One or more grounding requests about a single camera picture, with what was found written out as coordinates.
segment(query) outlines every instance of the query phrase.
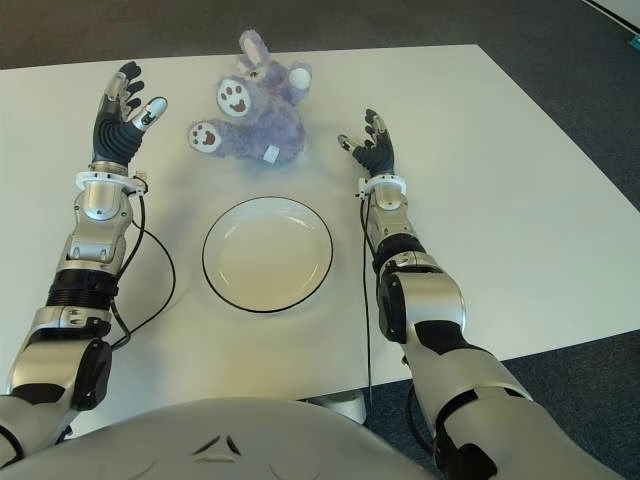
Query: stuffed animal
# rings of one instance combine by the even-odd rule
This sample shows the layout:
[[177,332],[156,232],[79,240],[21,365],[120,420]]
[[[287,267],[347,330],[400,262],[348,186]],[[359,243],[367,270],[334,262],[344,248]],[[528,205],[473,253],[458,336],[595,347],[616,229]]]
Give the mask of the stuffed animal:
[[238,58],[244,77],[230,75],[217,85],[216,102],[231,121],[194,123],[188,142],[213,157],[250,157],[268,163],[288,162],[304,146],[305,130],[295,105],[309,92],[311,67],[296,62],[289,69],[271,59],[260,36],[240,37]]

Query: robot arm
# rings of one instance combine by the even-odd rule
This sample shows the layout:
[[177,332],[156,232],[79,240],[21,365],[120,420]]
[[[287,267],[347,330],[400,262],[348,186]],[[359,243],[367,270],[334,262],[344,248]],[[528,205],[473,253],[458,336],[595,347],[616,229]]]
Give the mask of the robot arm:
[[55,444],[80,411],[106,394],[111,346],[102,338],[123,272],[124,233],[132,220],[128,197],[146,191],[144,181],[128,177],[127,166],[167,106],[156,97],[128,119],[141,105],[132,96],[144,84],[131,83],[140,73],[127,63],[101,99],[94,158],[76,179],[82,190],[73,205],[76,227],[11,369],[8,394],[0,396],[0,467]]
[[338,142],[372,177],[359,194],[369,198],[379,324],[405,353],[438,468],[456,480],[620,478],[576,446],[491,353],[464,339],[462,294],[407,218],[389,132],[372,110],[365,121],[373,141]]

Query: black joint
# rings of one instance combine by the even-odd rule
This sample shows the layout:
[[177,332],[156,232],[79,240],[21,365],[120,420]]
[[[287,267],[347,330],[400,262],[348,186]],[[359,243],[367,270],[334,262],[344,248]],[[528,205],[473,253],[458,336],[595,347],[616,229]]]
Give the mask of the black joint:
[[442,409],[436,420],[436,466],[451,480],[487,480],[498,473],[495,462],[482,448],[473,443],[457,448],[444,426],[446,417],[477,398],[473,390],[458,395]]
[[60,270],[49,289],[47,306],[74,306],[109,310],[111,299],[118,294],[115,275],[98,270]]
[[449,320],[429,320],[415,324],[416,335],[420,343],[438,355],[452,350],[471,349],[486,350],[467,343],[462,336],[462,329],[456,322]]
[[111,372],[111,345],[102,340],[91,342],[82,356],[71,399],[78,411],[95,408],[107,394]]
[[62,397],[64,388],[54,383],[27,383],[11,390],[11,396],[21,398],[31,405],[56,403]]
[[380,272],[382,266],[392,257],[404,252],[421,252],[426,253],[426,250],[420,244],[413,235],[408,233],[397,233],[385,238],[380,245],[378,245],[378,251],[373,258],[373,269],[376,273]]
[[11,431],[3,427],[2,425],[0,425],[0,436],[4,437],[7,440],[7,442],[11,444],[13,451],[16,452],[16,456],[13,457],[13,459],[9,460],[4,465],[0,465],[0,468],[7,467],[12,463],[22,460],[24,458],[24,449],[22,448],[22,445],[20,444],[16,436],[13,433],[11,433]]
[[69,435],[71,435],[73,433],[73,429],[71,428],[71,425],[67,425],[67,428],[65,428],[62,433],[60,434],[60,436],[58,437],[58,440],[56,440],[56,445],[58,443],[62,443],[64,441],[64,439],[66,437],[68,437]]
[[386,271],[377,292],[378,324],[382,334],[392,342],[407,343],[407,312],[404,292],[398,276]]

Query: plate rim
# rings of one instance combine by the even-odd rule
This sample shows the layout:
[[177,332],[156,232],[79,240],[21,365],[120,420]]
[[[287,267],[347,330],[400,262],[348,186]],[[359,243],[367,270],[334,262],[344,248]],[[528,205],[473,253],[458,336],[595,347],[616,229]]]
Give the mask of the plate rim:
[[[211,235],[211,232],[213,231],[214,227],[218,224],[218,222],[227,214],[229,213],[231,210],[233,210],[236,207],[239,207],[242,204],[248,203],[248,202],[252,202],[255,200],[262,200],[262,199],[267,199],[267,198],[276,198],[276,199],[281,199],[281,200],[288,200],[290,202],[294,202],[294,203],[298,203],[300,205],[302,205],[305,208],[308,208],[309,210],[311,210],[311,212],[320,219],[320,221],[322,222],[322,224],[324,225],[324,228],[327,232],[327,235],[329,235],[329,263],[327,265],[327,269],[325,270],[324,274],[322,275],[322,278],[320,279],[320,281],[318,282],[318,285],[315,286],[315,288],[313,290],[311,290],[306,296],[302,297],[300,300],[291,303],[290,305],[287,305],[285,307],[280,307],[280,308],[275,308],[275,309],[270,309],[270,310],[256,310],[256,309],[252,309],[252,308],[247,308],[247,307],[242,307],[240,305],[235,304],[234,302],[232,302],[231,300],[227,299],[224,297],[224,295],[222,295],[220,292],[218,292],[218,290],[216,290],[216,287],[213,285],[213,282],[211,281],[211,279],[209,278],[209,275],[207,274],[207,267],[205,265],[205,261],[204,261],[204,255],[205,255],[205,250],[207,248],[207,242],[209,241],[209,235]],[[250,312],[250,313],[277,313],[277,312],[282,312],[284,310],[288,310],[292,307],[295,307],[296,305],[299,305],[300,303],[304,302],[307,298],[309,298],[311,295],[313,295],[314,293],[316,293],[316,291],[320,288],[320,286],[324,283],[325,278],[327,278],[327,275],[329,274],[329,271],[331,270],[331,266],[333,265],[333,236],[331,235],[331,230],[329,230],[329,226],[327,225],[327,223],[324,221],[324,219],[318,214],[318,212],[316,212],[313,208],[311,208],[309,205],[307,205],[304,202],[301,202],[299,200],[295,200],[293,198],[289,198],[289,197],[283,197],[280,195],[263,195],[260,197],[254,197],[254,198],[249,198],[247,200],[243,200],[240,203],[236,203],[235,205],[229,207],[228,209],[226,209],[224,212],[222,212],[218,218],[216,218],[215,222],[213,222],[213,224],[211,225],[211,227],[209,227],[209,230],[207,230],[207,234],[204,237],[204,241],[202,242],[202,254],[201,254],[201,262],[202,262],[202,272],[204,273],[204,278],[207,281],[207,283],[209,284],[209,287],[211,287],[211,290],[213,290],[213,292],[221,299],[223,300],[225,303],[231,305],[232,307],[238,308],[240,310],[244,310],[245,312]]]

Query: bunny ear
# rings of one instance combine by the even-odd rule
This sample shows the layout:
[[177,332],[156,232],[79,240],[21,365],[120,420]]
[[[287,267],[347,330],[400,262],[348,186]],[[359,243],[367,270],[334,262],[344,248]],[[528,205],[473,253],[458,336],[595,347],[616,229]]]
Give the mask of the bunny ear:
[[249,71],[251,70],[251,68],[249,68],[249,66],[246,65],[243,60],[244,59],[239,59],[238,60],[238,70],[240,70],[240,73],[242,75],[247,75],[249,73]]
[[260,56],[258,47],[250,38],[247,38],[244,41],[244,51],[247,53],[247,57],[249,57],[249,60],[251,60],[256,65],[262,61],[262,57]]
[[254,65],[266,62],[270,58],[269,50],[255,30],[247,30],[240,36],[240,48]]

